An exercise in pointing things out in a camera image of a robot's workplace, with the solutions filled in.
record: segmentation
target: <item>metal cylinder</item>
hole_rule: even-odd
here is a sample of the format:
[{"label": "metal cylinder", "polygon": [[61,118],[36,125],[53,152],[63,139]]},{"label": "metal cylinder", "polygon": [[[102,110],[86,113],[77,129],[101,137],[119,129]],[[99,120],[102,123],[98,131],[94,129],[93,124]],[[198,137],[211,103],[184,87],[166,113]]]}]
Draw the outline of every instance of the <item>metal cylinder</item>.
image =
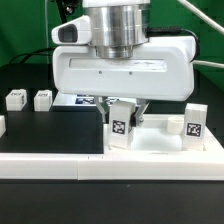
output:
[{"label": "metal cylinder", "polygon": [[101,58],[132,57],[132,46],[147,41],[149,4],[86,8],[91,18],[91,46]]}]

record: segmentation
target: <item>white cable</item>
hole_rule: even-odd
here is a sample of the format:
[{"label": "white cable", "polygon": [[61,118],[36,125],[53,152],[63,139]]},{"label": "white cable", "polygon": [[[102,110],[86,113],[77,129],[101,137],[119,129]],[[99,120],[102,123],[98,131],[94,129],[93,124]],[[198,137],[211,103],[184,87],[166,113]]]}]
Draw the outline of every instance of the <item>white cable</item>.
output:
[{"label": "white cable", "polygon": [[177,0],[177,1],[180,2],[182,5],[184,5],[186,8],[188,8],[191,12],[195,13],[199,18],[204,20],[215,30],[219,31],[222,35],[224,35],[224,28],[220,26],[218,23],[216,23],[215,21],[213,21],[211,18],[206,16],[202,11],[200,11],[194,5],[189,3],[187,0]]},{"label": "white cable", "polygon": [[214,68],[222,68],[224,69],[224,64],[209,62],[209,61],[194,61],[194,65],[203,65],[203,66],[209,66]]},{"label": "white cable", "polygon": [[49,29],[48,29],[48,0],[45,0],[45,32],[46,32],[46,44],[49,48]]}]

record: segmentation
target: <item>white cube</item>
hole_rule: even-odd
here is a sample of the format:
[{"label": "white cube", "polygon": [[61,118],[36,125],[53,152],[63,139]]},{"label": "white cube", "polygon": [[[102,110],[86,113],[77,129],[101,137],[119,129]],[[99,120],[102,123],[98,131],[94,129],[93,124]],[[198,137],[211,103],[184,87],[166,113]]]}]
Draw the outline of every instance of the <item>white cube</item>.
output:
[{"label": "white cube", "polygon": [[40,111],[49,111],[52,105],[52,91],[43,90],[38,91],[34,97],[34,110],[37,112]]},{"label": "white cube", "polygon": [[2,135],[6,132],[6,127],[5,127],[5,117],[0,116],[0,138]]},{"label": "white cube", "polygon": [[21,111],[27,103],[25,89],[12,90],[6,97],[7,111]]},{"label": "white cube", "polygon": [[108,144],[127,149],[133,141],[131,116],[135,112],[135,103],[116,101],[110,107]]},{"label": "white cube", "polygon": [[183,133],[183,150],[204,149],[204,135],[207,118],[207,105],[187,104]]}]

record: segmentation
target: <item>black mat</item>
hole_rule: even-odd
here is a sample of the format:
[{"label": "black mat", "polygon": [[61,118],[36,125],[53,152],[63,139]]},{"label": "black mat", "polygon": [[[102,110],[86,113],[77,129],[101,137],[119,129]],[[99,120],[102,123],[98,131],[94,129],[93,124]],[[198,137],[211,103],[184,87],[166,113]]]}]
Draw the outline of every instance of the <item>black mat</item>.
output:
[{"label": "black mat", "polygon": [[0,152],[103,153],[101,115],[97,111],[9,112]]}]

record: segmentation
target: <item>white platform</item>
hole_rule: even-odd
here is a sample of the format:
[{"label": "white platform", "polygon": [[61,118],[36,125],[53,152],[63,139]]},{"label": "white platform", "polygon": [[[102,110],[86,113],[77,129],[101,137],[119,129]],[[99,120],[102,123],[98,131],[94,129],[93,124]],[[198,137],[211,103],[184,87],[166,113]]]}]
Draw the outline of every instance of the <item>white platform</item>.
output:
[{"label": "white platform", "polygon": [[1,179],[224,180],[224,150],[206,129],[206,151],[181,151],[181,136],[166,132],[169,116],[145,116],[130,150],[103,155],[0,154]]}]

